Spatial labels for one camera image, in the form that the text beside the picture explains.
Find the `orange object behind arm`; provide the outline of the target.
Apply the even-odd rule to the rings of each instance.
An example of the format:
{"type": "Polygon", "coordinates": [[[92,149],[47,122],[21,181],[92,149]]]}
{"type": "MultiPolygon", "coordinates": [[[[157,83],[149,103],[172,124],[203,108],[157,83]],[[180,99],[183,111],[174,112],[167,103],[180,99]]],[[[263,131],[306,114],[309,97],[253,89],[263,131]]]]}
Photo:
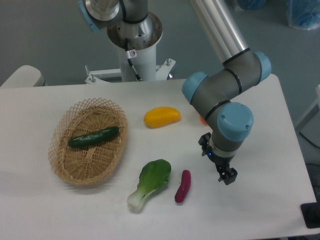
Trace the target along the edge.
{"type": "Polygon", "coordinates": [[[202,116],[199,116],[201,122],[204,124],[204,125],[207,125],[207,122],[205,121],[205,119],[202,117],[202,116]]]}

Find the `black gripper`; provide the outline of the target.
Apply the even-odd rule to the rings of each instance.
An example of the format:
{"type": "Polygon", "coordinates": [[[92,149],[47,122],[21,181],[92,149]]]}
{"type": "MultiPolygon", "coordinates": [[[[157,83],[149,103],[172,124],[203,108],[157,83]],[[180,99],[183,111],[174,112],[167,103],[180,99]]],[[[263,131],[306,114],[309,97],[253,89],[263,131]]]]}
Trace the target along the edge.
{"type": "Polygon", "coordinates": [[[219,149],[215,144],[210,145],[211,133],[208,132],[202,135],[198,141],[201,146],[202,156],[208,156],[208,158],[215,164],[217,172],[219,173],[219,182],[224,182],[226,186],[232,184],[237,176],[238,172],[230,167],[230,162],[236,154],[235,151],[224,151],[219,149]]]}

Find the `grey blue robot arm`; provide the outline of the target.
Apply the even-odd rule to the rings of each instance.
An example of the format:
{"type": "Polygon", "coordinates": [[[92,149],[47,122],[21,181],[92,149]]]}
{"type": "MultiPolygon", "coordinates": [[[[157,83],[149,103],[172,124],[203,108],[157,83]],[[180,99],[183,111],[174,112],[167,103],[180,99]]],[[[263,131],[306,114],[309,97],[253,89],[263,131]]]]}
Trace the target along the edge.
{"type": "MultiPolygon", "coordinates": [[[[251,110],[233,98],[265,80],[271,63],[261,52],[252,52],[222,0],[190,2],[203,25],[223,69],[213,76],[203,72],[190,75],[182,85],[187,101],[205,120],[212,132],[199,139],[203,155],[216,166],[226,185],[238,175],[230,167],[243,141],[249,135],[254,117],[251,110]]],[[[123,82],[165,79],[164,67],[156,67],[156,45],[163,28],[159,18],[148,10],[145,0],[80,0],[78,7],[87,25],[97,32],[107,29],[117,47],[123,82]]]]}

